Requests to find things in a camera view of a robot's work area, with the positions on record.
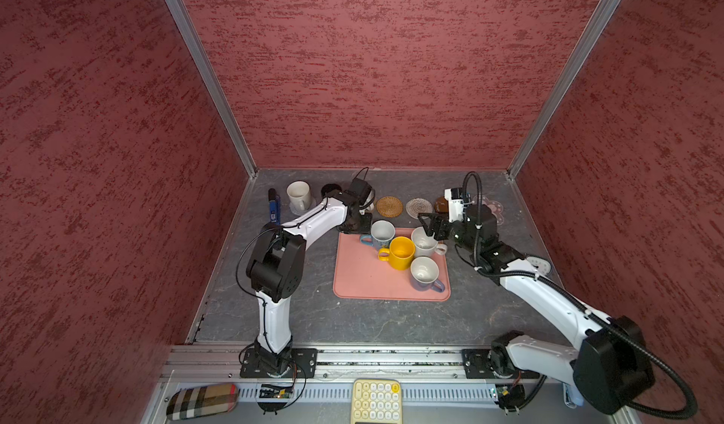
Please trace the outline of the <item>glossy amber round coaster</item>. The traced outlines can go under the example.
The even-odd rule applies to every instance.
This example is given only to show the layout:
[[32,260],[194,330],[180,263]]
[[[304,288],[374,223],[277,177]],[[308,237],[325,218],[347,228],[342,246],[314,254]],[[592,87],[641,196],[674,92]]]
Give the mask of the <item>glossy amber round coaster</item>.
[[444,196],[437,198],[434,203],[434,209],[439,214],[448,215],[449,214],[448,200]]

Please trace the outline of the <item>light blue patterned mug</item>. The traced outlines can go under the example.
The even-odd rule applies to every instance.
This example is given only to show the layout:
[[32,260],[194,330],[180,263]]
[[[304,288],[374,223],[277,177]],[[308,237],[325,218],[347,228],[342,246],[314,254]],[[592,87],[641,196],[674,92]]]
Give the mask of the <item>light blue patterned mug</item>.
[[371,225],[369,235],[363,235],[359,241],[367,246],[373,247],[375,251],[388,248],[396,237],[396,229],[391,222],[379,220]]

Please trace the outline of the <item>woven tan round coaster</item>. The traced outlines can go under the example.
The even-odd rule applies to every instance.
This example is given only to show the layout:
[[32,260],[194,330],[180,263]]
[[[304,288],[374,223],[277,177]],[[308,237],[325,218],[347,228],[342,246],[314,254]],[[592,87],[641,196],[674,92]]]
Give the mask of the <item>woven tan round coaster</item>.
[[388,219],[400,217],[403,213],[402,201],[394,196],[380,198],[375,204],[375,210],[380,216]]

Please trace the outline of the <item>cream lace round coaster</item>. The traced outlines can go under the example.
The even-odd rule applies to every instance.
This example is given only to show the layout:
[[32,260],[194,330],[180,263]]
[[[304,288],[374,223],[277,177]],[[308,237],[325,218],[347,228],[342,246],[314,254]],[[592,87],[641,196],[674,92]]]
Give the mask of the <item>cream lace round coaster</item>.
[[413,198],[405,205],[405,211],[413,220],[418,220],[420,214],[429,214],[434,211],[433,205],[422,198]]

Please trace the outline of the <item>white mug purple handle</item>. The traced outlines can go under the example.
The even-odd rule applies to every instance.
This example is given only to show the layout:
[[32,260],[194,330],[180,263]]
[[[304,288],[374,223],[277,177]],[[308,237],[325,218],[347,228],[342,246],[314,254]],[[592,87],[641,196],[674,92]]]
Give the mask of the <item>white mug purple handle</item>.
[[418,291],[433,290],[437,293],[446,291],[446,286],[439,279],[439,265],[430,257],[416,258],[410,266],[410,282]]

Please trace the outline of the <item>black mug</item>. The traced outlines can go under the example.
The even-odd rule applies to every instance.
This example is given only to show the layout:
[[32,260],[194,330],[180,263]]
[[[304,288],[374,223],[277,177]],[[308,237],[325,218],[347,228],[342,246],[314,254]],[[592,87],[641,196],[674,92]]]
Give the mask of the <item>black mug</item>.
[[322,198],[326,198],[329,196],[335,196],[339,192],[342,192],[342,188],[341,186],[339,186],[339,184],[328,183],[322,187],[321,196]]

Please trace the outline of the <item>grey round coaster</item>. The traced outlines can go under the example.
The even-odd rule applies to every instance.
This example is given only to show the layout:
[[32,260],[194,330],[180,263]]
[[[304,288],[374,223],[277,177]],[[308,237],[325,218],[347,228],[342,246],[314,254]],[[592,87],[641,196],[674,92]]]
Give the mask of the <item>grey round coaster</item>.
[[311,211],[316,205],[316,201],[312,201],[309,207],[304,207],[304,203],[290,203],[290,212],[297,217],[301,217]]

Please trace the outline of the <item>pink plastic tray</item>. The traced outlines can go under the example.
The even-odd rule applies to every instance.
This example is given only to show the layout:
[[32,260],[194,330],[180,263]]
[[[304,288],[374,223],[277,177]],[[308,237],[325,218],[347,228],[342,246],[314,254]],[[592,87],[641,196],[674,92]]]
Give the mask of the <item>pink plastic tray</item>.
[[357,235],[339,235],[333,290],[344,299],[446,302],[452,295],[445,254],[433,253],[445,290],[421,291],[412,286],[409,271],[397,271],[377,258],[377,251]]

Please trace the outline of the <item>pink flower coaster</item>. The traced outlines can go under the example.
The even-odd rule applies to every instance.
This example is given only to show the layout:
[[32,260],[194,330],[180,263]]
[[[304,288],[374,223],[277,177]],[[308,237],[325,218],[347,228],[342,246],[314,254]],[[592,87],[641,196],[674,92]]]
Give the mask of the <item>pink flower coaster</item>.
[[482,198],[482,202],[489,208],[493,216],[496,218],[496,222],[499,226],[503,225],[505,223],[505,216],[503,216],[503,205],[494,200],[488,199],[488,197],[484,196]]

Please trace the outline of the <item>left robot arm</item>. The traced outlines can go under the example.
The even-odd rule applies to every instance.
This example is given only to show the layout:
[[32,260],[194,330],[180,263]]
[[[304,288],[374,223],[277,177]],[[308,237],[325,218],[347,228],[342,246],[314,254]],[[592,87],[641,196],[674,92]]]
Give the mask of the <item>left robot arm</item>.
[[282,370],[291,360],[290,297],[303,279],[307,249],[333,229],[351,234],[368,231],[371,215],[366,210],[374,198],[373,191],[364,198],[340,191],[295,220],[266,224],[258,234],[246,275],[258,300],[255,352],[272,369]]

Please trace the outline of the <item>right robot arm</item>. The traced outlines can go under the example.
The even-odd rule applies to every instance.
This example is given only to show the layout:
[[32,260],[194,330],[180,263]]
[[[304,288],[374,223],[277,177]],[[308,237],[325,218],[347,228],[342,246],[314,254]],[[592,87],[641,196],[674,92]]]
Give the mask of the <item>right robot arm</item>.
[[613,320],[580,302],[548,277],[550,263],[526,256],[501,241],[493,215],[463,214],[452,222],[439,213],[422,213],[426,235],[469,252],[469,265],[482,277],[517,295],[550,322],[568,344],[540,341],[511,331],[495,339],[488,367],[500,378],[527,370],[569,386],[575,403],[587,401],[612,415],[653,387],[645,341],[629,318]]

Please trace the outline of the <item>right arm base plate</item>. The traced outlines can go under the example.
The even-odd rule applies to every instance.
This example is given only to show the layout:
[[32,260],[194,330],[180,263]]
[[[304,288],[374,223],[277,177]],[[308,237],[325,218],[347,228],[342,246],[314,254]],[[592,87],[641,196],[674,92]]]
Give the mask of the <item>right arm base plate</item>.
[[490,349],[463,349],[461,351],[462,366],[466,378],[471,380],[502,380],[514,381],[537,380],[538,373],[532,371],[521,371],[518,369],[505,369],[503,373],[494,370],[494,364],[490,355]]

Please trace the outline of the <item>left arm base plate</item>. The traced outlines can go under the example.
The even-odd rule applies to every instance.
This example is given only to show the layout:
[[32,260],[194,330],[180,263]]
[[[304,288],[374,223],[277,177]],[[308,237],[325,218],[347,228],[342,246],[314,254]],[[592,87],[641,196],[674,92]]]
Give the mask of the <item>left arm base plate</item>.
[[311,379],[315,376],[316,349],[287,348],[274,355],[263,348],[252,348],[241,354],[239,376],[243,379]]

